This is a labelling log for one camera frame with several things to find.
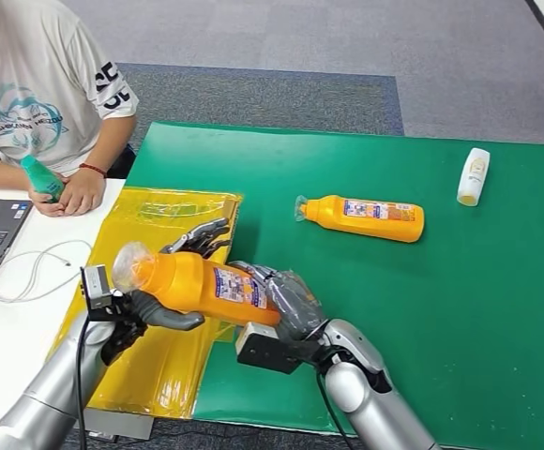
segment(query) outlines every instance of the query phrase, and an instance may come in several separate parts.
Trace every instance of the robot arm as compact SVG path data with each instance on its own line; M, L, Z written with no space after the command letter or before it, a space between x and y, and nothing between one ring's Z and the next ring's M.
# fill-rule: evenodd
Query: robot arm
M440 450L395 388L380 353L355 326L327 320L292 272L246 262L281 314L276 328L249 323L236 343L240 363L291 373L302 362L325 378L326 390L370 450Z
M162 251L193 251L208 258L227 245L213 242L227 233L227 223L218 219L203 224ZM82 380L81 409L84 409L109 366L142 336L148 325L191 330L205 320L198 312L182 314L167 309L147 292L113 292L102 265L86 267L81 275L86 310L79 314L57 350L0 419L0 450L61 448L78 419L75 374L79 373Z

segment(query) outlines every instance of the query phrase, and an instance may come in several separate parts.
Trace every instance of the orange bottle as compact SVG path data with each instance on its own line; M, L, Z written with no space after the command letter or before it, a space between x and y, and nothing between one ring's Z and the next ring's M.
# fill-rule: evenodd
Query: orange bottle
M119 253L112 278L121 291L141 289L178 311L199 311L237 325L274 326L280 319L251 276L197 253L152 254L141 243L132 242Z
M415 204L344 199L328 195L318 200L299 196L298 221L307 219L324 228L394 241L415 242L425 227L425 210Z

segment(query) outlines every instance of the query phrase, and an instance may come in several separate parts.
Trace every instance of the carpet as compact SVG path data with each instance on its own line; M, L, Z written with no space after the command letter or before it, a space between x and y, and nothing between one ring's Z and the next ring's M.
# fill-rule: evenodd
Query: carpet
M394 77L119 64L141 101L130 143L155 120L403 136Z

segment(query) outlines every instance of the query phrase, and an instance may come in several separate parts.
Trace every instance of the white bottle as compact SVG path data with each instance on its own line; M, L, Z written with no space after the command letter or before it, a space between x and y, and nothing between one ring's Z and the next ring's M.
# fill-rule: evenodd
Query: white bottle
M491 155L481 148L473 148L470 151L458 187L458 202L466 206L476 206L480 198L482 186L489 170L489 159Z

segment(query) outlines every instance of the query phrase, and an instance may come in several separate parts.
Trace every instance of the person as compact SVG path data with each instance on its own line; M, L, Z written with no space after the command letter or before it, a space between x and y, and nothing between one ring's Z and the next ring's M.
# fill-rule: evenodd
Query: person
M0 188L25 189L41 213L82 215L106 175L126 178L138 100L76 16L58 0L0 0ZM32 155L65 184L58 202L20 168Z

